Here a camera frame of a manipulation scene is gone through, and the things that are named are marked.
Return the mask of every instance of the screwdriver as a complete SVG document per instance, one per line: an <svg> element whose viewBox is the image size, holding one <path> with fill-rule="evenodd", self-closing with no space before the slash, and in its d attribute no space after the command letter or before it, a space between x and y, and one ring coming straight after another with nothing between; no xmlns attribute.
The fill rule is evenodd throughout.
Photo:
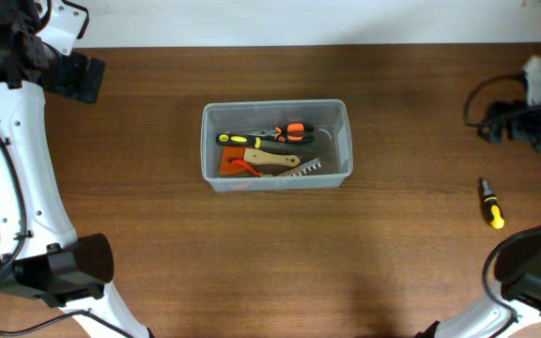
<svg viewBox="0 0 541 338"><path fill-rule="evenodd" d="M481 194L482 194L482 210L486 215L487 221L495 229L502 229L504 227L504 215L502 215L502 209L498 205L498 200L496 195L489 188L487 181L479 178L481 183Z"/></svg>

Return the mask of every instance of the plastic bin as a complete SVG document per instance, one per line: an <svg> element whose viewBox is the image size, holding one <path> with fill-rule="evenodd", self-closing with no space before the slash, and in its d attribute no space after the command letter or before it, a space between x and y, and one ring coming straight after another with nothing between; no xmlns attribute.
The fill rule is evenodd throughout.
<svg viewBox="0 0 541 338"><path fill-rule="evenodd" d="M316 156L321 158L322 168L313 175L219 177L223 147L215 142L217 134L243 134L297 122L314 125L315 145L325 149ZM216 192L335 188L354 165L348 112L341 100L212 103L204 109L201 146L202 174Z"/></svg>

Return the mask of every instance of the beige handle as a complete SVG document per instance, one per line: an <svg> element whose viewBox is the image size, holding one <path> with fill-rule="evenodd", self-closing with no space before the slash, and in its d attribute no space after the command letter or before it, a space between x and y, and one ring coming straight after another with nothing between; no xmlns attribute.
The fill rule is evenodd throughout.
<svg viewBox="0 0 541 338"><path fill-rule="evenodd" d="M274 155L258 149L245 149L243 160L253 165L276 164L295 168L300 158L295 155Z"/></svg>

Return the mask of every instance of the orange and black pliers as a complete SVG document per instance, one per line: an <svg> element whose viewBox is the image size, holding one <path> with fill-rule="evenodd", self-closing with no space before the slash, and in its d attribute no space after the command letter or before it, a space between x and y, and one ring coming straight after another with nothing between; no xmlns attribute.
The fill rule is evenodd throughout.
<svg viewBox="0 0 541 338"><path fill-rule="evenodd" d="M303 123L292 123L285 127L277 127L274 130L248 132L248 135L259 137L264 141L303 145L315 141L315 136L305 134L314 131L314 126Z"/></svg>

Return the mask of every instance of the wooden tabletop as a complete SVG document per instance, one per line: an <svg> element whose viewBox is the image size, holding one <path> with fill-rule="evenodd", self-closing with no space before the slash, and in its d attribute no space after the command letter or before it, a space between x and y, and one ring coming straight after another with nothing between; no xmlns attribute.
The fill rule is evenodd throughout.
<svg viewBox="0 0 541 338"><path fill-rule="evenodd" d="M46 128L79 236L105 234L116 287L156 337L411 337L483 297L480 270L541 224L541 154L462 124L480 81L541 44L87 50L98 104L47 96ZM495 85L474 108L522 99ZM217 193L202 178L208 103L340 99L354 173L339 189ZM480 215L477 178L500 197ZM0 329L58 315L0 295ZM541 324L515 337L541 336ZM86 337L74 321L38 337Z"/></svg>

